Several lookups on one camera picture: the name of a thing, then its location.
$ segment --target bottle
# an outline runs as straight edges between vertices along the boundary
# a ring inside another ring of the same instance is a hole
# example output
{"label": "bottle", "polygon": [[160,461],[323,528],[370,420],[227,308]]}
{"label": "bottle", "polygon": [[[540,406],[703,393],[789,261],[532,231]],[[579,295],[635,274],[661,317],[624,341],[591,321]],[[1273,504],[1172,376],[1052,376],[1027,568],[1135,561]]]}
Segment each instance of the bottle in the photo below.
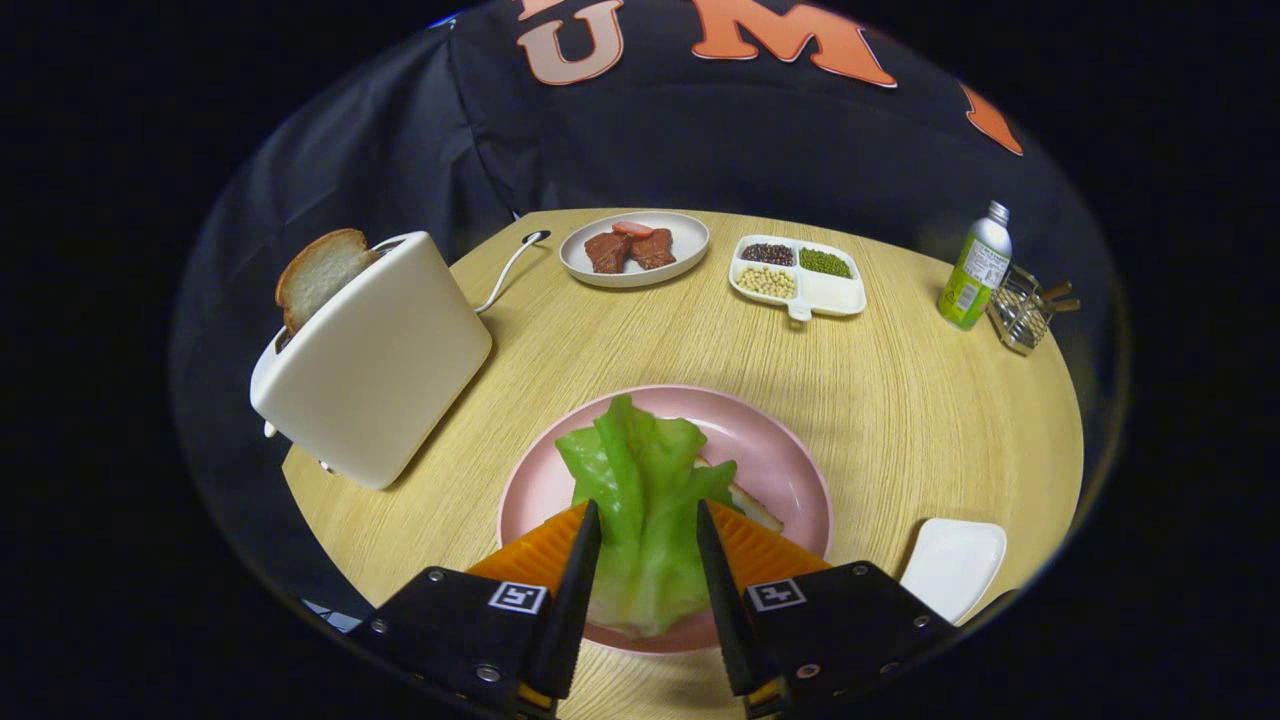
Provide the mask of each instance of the bottle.
{"label": "bottle", "polygon": [[969,237],[951,270],[951,279],[942,288],[938,311],[963,331],[973,328],[987,307],[991,292],[1005,279],[1014,256],[1007,227],[1009,209],[993,201],[987,217],[979,218],[969,228]]}

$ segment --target bread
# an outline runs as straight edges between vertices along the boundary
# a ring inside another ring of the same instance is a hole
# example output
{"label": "bread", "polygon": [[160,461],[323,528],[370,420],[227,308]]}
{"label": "bread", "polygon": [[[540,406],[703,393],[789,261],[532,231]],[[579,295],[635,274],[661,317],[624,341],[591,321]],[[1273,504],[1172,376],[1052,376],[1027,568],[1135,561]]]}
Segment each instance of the bread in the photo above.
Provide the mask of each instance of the bread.
{"label": "bread", "polygon": [[[710,468],[704,457],[699,456],[694,460],[695,468]],[[751,493],[742,489],[742,486],[737,483],[728,484],[728,493],[733,498],[733,505],[737,505],[749,520],[754,520],[765,528],[773,530],[774,533],[782,532],[782,520],[778,520],[764,509],[764,505],[759,500],[751,497]]]}
{"label": "bread", "polygon": [[348,282],[378,260],[365,233],[333,231],[298,252],[275,283],[275,304],[284,310],[284,327],[296,334]]}

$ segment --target metal basket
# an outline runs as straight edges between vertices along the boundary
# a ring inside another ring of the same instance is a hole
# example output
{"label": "metal basket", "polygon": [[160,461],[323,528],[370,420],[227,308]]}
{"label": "metal basket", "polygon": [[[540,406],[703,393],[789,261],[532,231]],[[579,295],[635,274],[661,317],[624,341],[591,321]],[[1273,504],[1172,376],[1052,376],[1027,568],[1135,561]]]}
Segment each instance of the metal basket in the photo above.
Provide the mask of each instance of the metal basket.
{"label": "metal basket", "polygon": [[1010,265],[987,305],[987,315],[996,325],[1001,342],[1021,355],[1036,350],[1053,319],[1053,306],[1041,300],[1042,290],[1036,275]]}

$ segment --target round wooden table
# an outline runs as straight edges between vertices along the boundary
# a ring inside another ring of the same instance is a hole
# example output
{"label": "round wooden table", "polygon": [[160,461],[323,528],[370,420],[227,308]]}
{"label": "round wooden table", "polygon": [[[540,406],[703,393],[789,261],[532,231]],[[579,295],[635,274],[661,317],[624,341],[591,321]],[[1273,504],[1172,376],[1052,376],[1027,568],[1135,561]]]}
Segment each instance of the round wooden table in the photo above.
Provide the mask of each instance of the round wooden table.
{"label": "round wooden table", "polygon": [[[666,283],[603,290],[557,256],[572,231],[627,209],[525,215],[452,270],[480,305],[530,232],[552,236],[512,268],[481,315],[488,363],[402,477],[370,491],[326,474],[294,447],[284,475],[316,538],[378,606],[422,568],[466,569],[498,548],[503,486],[557,419],[613,391],[676,383],[727,392],[786,424],[826,475],[835,527],[827,560],[869,560],[900,578],[928,518],[997,523],[1009,547],[974,609],[1027,583],[1075,512],[1083,471],[1080,414],[1053,337],[1029,356],[1005,348],[983,319],[948,325],[936,300],[951,265],[799,223],[678,210],[710,229],[707,256]],[[735,243],[774,234],[849,252],[867,309],[849,318],[748,301],[728,284]],[[961,238],[956,238],[959,251]],[[424,370],[422,382],[431,382]],[[584,643],[562,717],[741,717],[719,650],[630,655]]]}

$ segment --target meat piece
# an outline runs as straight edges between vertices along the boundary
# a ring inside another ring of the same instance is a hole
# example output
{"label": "meat piece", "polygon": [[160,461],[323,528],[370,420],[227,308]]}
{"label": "meat piece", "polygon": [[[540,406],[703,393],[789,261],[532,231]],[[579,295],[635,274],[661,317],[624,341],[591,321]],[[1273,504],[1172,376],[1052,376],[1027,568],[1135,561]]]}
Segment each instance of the meat piece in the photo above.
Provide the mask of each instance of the meat piece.
{"label": "meat piece", "polygon": [[634,237],[649,237],[653,234],[653,228],[649,225],[641,225],[640,223],[632,223],[631,220],[623,220],[621,223],[613,223],[613,232]]}
{"label": "meat piece", "polygon": [[631,258],[646,270],[675,263],[676,256],[671,254],[671,231],[658,228],[652,236],[632,241]]}
{"label": "meat piece", "polygon": [[625,234],[605,232],[586,241],[586,256],[591,259],[591,269],[596,273],[616,274],[622,272],[622,264],[631,250],[631,238]]}

